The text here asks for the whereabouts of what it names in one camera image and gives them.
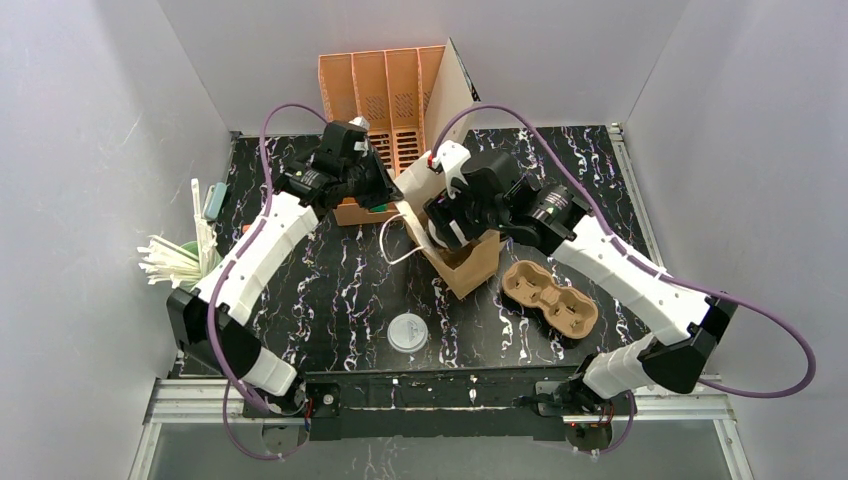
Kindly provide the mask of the brown paper takeout bag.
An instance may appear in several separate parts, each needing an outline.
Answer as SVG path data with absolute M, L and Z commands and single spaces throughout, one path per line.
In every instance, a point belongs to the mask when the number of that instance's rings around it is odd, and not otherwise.
M 494 230 L 486 231 L 478 239 L 454 251 L 435 240 L 432 236 L 435 230 L 429 226 L 423 206 L 444 190 L 445 181 L 442 174 L 428 169 L 427 158 L 426 154 L 422 155 L 395 179 L 404 199 L 395 204 L 397 213 L 381 225 L 380 251 L 390 265 L 421 254 L 454 296 L 462 300 L 497 273 L 503 243 L 500 234 Z M 394 221 L 404 224 L 413 248 L 403 255 L 392 257 L 385 247 L 385 236 L 387 227 Z

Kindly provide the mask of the white plastic cup lid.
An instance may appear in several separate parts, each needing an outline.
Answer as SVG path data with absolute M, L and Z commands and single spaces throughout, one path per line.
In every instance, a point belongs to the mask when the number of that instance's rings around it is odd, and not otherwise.
M 413 354 L 420 351 L 429 337 L 425 321 L 413 313 L 403 313 L 391 320 L 387 339 L 390 346 L 401 353 Z

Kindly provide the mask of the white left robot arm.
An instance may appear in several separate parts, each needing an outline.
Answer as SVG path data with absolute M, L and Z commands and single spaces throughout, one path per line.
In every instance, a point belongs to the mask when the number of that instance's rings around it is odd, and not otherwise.
M 317 147 L 285 164 L 270 199 L 238 242 L 193 288 L 166 301 L 177 346 L 249 390 L 283 398 L 296 369 L 247 328 L 256 301 L 283 261 L 344 199 L 371 209 L 401 199 L 367 120 L 328 123 Z

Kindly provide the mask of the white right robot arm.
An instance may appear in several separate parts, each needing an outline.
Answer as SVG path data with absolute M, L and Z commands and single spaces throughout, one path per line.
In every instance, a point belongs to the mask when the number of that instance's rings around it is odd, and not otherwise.
M 577 270 L 649 328 L 642 340 L 585 361 L 576 379 L 583 390 L 609 399 L 653 384 L 694 389 L 734 308 L 640 269 L 643 257 L 619 251 L 587 202 L 563 185 L 533 185 L 504 152 L 472 154 L 449 142 L 423 159 L 444 182 L 424 204 L 436 244 L 456 251 L 495 230 Z

